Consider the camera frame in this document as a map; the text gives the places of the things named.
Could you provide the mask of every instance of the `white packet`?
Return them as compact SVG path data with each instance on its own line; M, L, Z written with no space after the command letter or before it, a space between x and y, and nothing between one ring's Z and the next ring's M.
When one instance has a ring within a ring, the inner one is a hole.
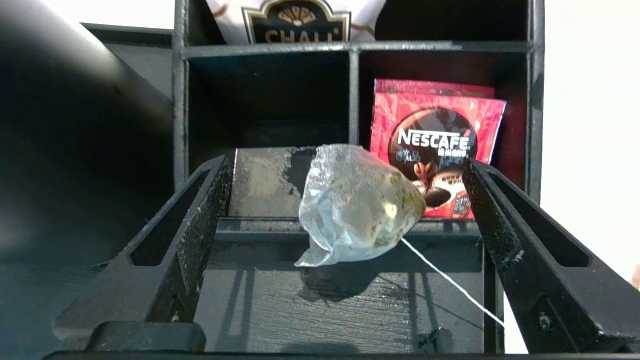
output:
M386 0L207 0L229 45L375 41Z

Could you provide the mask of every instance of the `shelf compartment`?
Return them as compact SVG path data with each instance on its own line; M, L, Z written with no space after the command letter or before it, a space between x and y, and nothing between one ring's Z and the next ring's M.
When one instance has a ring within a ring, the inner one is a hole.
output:
M535 1L387 1L376 21L376 40L527 40ZM186 45L226 44L206 0L178 0L176 9ZM238 31L246 31L244 23Z
M189 61L191 170L235 148L348 141L348 53L289 53Z
M359 63L359 142L371 141L374 80L422 79L492 86L508 102L492 165L524 186L527 128L527 53L512 51L362 51Z

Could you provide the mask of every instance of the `white string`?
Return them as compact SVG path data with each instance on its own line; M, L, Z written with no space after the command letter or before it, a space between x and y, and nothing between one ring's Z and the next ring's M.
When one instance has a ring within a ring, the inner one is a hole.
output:
M430 263L429 260L427 260L418 250L415 249L415 247L412 247L411 244L406 241L404 238L400 238L400 240L403 241L403 243L409 247L409 249L411 249L416 255L418 255L418 257L420 257L427 265L429 265L433 270L436 270L438 272L438 274L442 275L445 279L447 279L451 284L453 284L453 286L457 287L458 290L462 291L463 294L465 294L465 296L471 300L471 302L474 303L474 305L476 305L480 310L484 311L485 314L489 315L492 319L495 320L495 322L499 323L503 328L504 328L504 322L502 322L500 319L498 319L497 316L495 316L494 314L491 314L491 311L485 309L482 305L480 305L474 298L471 297L471 295L469 295L469 293L460 285L458 285L458 283L456 283L455 281L453 281L453 279L451 279L447 274L441 272L434 264Z

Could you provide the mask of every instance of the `nescafe packet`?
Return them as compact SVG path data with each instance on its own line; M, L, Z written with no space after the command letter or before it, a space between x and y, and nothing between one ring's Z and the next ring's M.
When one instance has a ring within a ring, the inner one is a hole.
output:
M469 93L483 97L461 96ZM491 162L506 105L489 95L493 89L484 86L376 80L370 151L418 188L425 217L474 217L463 164Z

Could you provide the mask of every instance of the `chali logo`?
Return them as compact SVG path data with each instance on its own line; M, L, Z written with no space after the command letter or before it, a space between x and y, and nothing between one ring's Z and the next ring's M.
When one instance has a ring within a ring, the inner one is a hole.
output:
M348 41L351 13L323 0L270 0L242 8L249 43Z

